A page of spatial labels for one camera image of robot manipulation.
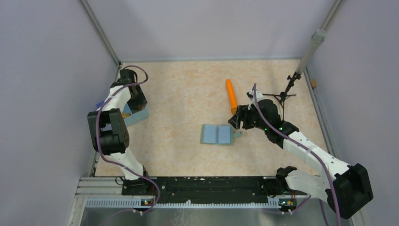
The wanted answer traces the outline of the green card holder wallet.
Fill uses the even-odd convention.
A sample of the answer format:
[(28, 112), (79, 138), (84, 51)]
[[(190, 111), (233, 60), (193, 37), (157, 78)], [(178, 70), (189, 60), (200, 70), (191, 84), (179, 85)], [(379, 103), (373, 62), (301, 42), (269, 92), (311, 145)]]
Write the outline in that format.
[(233, 145), (243, 132), (231, 125), (208, 125), (201, 127), (200, 143), (206, 145)]

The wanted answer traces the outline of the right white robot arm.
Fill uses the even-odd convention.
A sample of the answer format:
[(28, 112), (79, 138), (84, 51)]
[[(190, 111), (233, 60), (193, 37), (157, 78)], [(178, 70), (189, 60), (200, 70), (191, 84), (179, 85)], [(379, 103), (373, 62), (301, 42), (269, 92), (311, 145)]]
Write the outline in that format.
[(282, 194), (292, 190), (307, 193), (327, 203), (341, 218), (350, 219), (374, 198), (367, 169), (350, 165), (311, 142), (298, 127), (282, 120), (269, 99), (239, 105), (228, 120), (236, 129), (260, 129), (272, 143), (286, 150), (318, 172), (311, 175), (295, 167), (279, 168), (276, 188)]

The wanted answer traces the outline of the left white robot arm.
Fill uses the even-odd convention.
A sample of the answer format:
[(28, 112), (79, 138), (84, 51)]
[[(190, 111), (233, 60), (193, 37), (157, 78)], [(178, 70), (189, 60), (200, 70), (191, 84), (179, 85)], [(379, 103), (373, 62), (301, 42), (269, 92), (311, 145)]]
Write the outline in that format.
[(120, 77), (110, 86), (109, 94), (87, 119), (93, 148), (101, 158), (119, 166), (123, 185), (139, 194), (150, 191), (151, 182), (145, 167), (129, 148), (128, 126), (148, 117), (147, 99), (141, 88), (135, 65), (120, 69)]

